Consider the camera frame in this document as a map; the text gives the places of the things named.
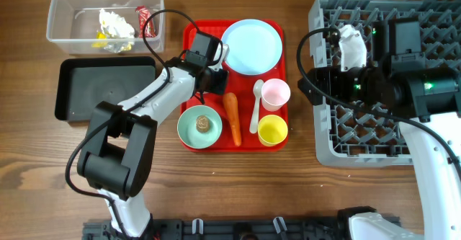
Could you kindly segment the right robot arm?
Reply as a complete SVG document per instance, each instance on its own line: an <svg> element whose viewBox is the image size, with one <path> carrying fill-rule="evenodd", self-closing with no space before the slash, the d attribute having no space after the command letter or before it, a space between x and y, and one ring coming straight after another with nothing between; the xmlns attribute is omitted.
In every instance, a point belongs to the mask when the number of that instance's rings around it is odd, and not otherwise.
<svg viewBox="0 0 461 240"><path fill-rule="evenodd" d="M410 152L424 216L425 239L460 237L460 73L426 66L417 18L374 22L366 48L351 26L326 27L341 51L338 66L302 71L299 89L311 104L329 101L399 124Z"/></svg>

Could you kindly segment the brown walnut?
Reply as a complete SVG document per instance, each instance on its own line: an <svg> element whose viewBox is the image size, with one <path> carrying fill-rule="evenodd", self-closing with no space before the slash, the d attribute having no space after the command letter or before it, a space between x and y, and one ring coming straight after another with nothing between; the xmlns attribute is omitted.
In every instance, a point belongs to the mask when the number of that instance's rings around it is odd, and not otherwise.
<svg viewBox="0 0 461 240"><path fill-rule="evenodd" d="M210 119L206 115L200 115L196 119L196 129L200 133L206 133L211 128Z"/></svg>

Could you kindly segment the red candy wrapper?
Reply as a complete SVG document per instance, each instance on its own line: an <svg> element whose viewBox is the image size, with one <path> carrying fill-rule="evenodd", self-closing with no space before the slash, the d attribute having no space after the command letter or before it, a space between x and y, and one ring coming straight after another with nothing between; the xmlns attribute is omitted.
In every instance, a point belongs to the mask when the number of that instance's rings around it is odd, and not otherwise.
<svg viewBox="0 0 461 240"><path fill-rule="evenodd" d="M135 11L138 13L138 20L140 25L139 38L155 37L155 24L151 17L151 12L145 6L138 6Z"/></svg>

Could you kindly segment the yellow snack wrapper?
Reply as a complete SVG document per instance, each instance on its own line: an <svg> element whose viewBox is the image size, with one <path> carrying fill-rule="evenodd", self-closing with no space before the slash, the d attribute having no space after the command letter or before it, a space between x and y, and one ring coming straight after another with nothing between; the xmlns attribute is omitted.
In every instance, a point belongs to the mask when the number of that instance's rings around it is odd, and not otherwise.
<svg viewBox="0 0 461 240"><path fill-rule="evenodd" d="M121 53L133 49L134 42L108 42L108 37L102 33L97 33L97 42L92 43L93 48L103 48L111 53Z"/></svg>

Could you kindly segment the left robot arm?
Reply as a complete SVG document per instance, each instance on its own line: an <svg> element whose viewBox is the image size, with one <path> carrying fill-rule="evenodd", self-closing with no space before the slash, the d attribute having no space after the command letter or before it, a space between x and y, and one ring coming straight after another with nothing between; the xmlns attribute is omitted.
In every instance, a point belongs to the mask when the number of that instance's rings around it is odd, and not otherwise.
<svg viewBox="0 0 461 240"><path fill-rule="evenodd" d="M153 239L153 217L142 189L150 174L157 127L179 105L205 92L222 95L228 72L221 67L229 47L197 32L192 47L164 63L144 90L116 105L100 102L85 138L72 156L77 172L104 199L111 218L86 223L83 239Z"/></svg>

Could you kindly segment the white tissue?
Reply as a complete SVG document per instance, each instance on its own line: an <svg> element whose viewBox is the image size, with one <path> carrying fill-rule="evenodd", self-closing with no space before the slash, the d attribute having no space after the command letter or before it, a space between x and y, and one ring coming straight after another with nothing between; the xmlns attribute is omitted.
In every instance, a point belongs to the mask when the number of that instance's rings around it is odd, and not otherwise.
<svg viewBox="0 0 461 240"><path fill-rule="evenodd" d="M102 34L110 38L134 38L135 30L133 26L126 22L124 17L107 12L104 9L99 11L99 23Z"/></svg>

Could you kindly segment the orange carrot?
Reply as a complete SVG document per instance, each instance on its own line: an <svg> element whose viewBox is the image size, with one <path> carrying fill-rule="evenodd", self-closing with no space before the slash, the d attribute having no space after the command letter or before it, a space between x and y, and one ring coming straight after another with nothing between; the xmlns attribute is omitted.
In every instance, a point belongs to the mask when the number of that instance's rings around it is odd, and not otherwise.
<svg viewBox="0 0 461 240"><path fill-rule="evenodd" d="M238 114L238 100L233 92L228 92L223 96L223 106L228 116L233 142L235 146L242 144L240 120Z"/></svg>

